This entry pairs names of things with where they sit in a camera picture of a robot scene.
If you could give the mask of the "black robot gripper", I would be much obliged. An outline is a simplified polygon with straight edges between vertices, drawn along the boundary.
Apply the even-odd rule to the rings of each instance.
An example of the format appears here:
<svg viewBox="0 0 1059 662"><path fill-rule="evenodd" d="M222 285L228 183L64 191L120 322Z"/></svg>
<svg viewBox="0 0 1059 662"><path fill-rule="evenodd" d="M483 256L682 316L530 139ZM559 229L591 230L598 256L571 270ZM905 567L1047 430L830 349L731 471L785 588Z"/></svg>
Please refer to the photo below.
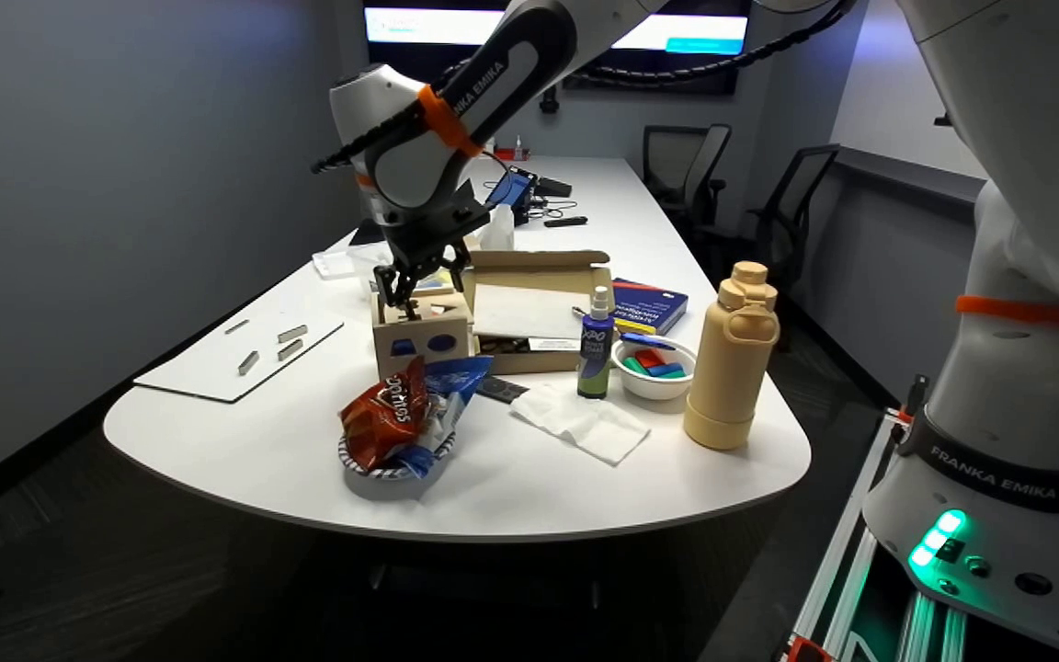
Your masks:
<svg viewBox="0 0 1059 662"><path fill-rule="evenodd" d="M470 252L462 238L491 220L491 208L479 200L470 183L460 183L439 200L419 208L383 205L375 223L389 246L389 263L375 263L378 313L402 308L402 284L415 284L434 269L449 270L453 289L468 289L462 276Z"/></svg>

